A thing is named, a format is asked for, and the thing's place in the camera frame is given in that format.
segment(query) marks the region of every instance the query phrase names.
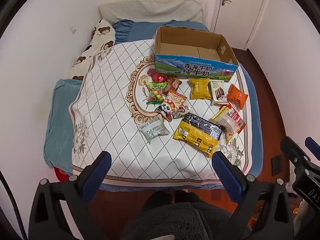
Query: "blue pillow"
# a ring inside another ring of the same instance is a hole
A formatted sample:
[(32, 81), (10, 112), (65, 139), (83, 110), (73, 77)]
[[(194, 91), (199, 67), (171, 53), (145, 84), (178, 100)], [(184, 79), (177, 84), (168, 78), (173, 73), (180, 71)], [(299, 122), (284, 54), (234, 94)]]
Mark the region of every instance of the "blue pillow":
[(53, 90), (52, 106), (44, 141), (44, 160), (52, 168), (55, 166), (72, 174), (73, 124), (69, 106), (75, 101), (82, 81), (60, 79)]
[(116, 30), (116, 42), (119, 44), (129, 41), (150, 40), (156, 34), (160, 26), (187, 27), (196, 30), (209, 31), (208, 28), (199, 22), (175, 21), (165, 23), (134, 22), (132, 20), (121, 20), (113, 24)]

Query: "white door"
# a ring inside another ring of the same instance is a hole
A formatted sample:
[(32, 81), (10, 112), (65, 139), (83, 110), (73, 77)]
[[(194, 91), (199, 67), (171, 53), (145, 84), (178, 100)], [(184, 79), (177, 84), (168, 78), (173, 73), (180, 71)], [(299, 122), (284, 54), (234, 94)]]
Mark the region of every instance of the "white door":
[(257, 20), (263, 0), (221, 0), (214, 32), (229, 45), (244, 49)]

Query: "light switch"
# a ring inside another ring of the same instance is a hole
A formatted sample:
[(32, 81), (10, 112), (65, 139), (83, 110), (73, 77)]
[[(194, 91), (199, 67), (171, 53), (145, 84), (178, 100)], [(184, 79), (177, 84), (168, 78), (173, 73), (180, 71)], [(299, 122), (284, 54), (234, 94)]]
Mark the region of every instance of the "light switch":
[(76, 27), (72, 26), (72, 27), (70, 28), (70, 30), (71, 30), (72, 34), (74, 34), (74, 33), (76, 32)]

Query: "cable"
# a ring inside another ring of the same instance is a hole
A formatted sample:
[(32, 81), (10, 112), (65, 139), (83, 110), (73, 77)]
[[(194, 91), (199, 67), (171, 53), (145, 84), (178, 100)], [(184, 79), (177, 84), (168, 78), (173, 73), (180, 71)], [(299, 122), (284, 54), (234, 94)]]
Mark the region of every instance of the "cable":
[(23, 223), (22, 223), (22, 219), (21, 219), (21, 216), (20, 216), (20, 213), (19, 213), (19, 209), (18, 209), (18, 206), (17, 206), (17, 203), (13, 197), (13, 194), (9, 188), (9, 185), (8, 183), (6, 182), (4, 176), (2, 175), (1, 171), (0, 171), (0, 181), (2, 182), (5, 190), (7, 191), (7, 194), (11, 200), (11, 203), (12, 203), (12, 206), (13, 206), (13, 210), (14, 210), (14, 213), (16, 214), (16, 218), (17, 218), (17, 221), (18, 221), (18, 225), (19, 225), (19, 228), (20, 228), (20, 231), (21, 231), (21, 234), (22, 234), (22, 238), (23, 240), (28, 240), (27, 238), (27, 234), (26, 234), (26, 231), (24, 229), (24, 226), (23, 226)]

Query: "gray fleece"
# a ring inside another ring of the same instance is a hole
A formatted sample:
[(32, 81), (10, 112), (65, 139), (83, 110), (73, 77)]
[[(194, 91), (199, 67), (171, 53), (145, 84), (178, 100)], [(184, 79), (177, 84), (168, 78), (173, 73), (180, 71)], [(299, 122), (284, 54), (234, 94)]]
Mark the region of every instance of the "gray fleece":
[[(208, 203), (176, 203), (151, 209), (129, 222), (121, 240), (150, 240), (174, 235), (175, 240), (209, 240), (217, 236), (231, 213)], [(248, 227), (242, 238), (249, 236)]]

